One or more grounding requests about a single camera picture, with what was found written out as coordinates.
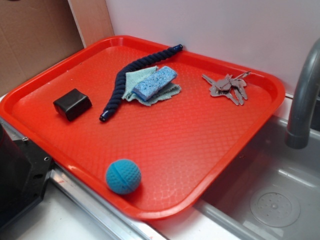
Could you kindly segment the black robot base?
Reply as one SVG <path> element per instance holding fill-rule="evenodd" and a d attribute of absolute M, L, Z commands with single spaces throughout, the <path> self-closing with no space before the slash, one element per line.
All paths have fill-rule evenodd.
<path fill-rule="evenodd" d="M 43 200 L 52 166 L 52 157 L 36 143 L 13 140 L 0 127 L 1 230 Z"/>

